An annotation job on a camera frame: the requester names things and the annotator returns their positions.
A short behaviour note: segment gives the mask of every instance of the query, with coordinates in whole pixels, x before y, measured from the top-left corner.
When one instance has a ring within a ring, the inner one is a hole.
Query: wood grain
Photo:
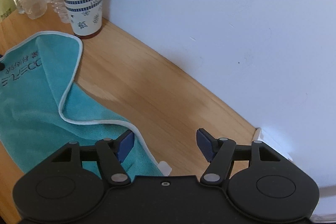
[[[36,20],[14,12],[0,26],[1,53],[38,31],[72,33],[51,8]],[[196,145],[200,127],[216,138],[251,143],[253,126],[169,60],[107,20],[101,33],[83,44],[78,85],[135,124],[157,161],[165,160],[173,168],[171,175],[200,177],[208,166]],[[0,214],[14,224],[20,217],[11,189],[22,172],[3,146],[0,157]],[[234,172],[246,167],[245,162],[236,163]]]

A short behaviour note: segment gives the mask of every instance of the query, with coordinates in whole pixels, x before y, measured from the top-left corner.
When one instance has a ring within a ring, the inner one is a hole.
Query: white wall
[[[104,5],[110,21],[272,133],[319,186],[336,185],[336,0]]]

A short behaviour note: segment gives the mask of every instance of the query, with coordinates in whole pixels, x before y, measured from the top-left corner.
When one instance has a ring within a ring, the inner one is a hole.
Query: cup base
[[[103,29],[103,25],[99,28],[98,31],[96,31],[96,32],[94,32],[92,34],[89,34],[89,35],[78,35],[76,33],[74,33],[74,34],[75,34],[75,36],[79,37],[80,39],[90,39],[90,38],[95,37],[97,34],[99,34],[100,31],[101,31],[101,29]]]

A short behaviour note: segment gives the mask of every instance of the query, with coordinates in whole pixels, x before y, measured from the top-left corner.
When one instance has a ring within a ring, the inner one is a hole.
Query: teal towel
[[[130,129],[136,139],[123,168],[131,179],[161,176],[139,130],[73,83],[82,49],[77,37],[45,31],[0,58],[6,66],[0,72],[0,141],[19,168],[28,172],[69,141],[93,145]],[[95,163],[84,167],[97,173]]]

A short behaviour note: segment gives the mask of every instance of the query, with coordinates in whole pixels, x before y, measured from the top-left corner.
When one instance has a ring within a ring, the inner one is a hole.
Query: wooden table
[[[36,20],[15,11],[0,24],[0,53],[43,30],[73,33],[50,7]],[[251,143],[253,126],[169,60],[107,20],[101,33],[83,44],[77,84],[135,124],[156,160],[173,168],[171,175],[200,177],[208,166],[196,145],[198,128],[216,138]],[[11,191],[23,173],[1,143],[0,159],[0,215],[15,224],[20,216]],[[234,172],[243,168],[245,162],[236,163]]]

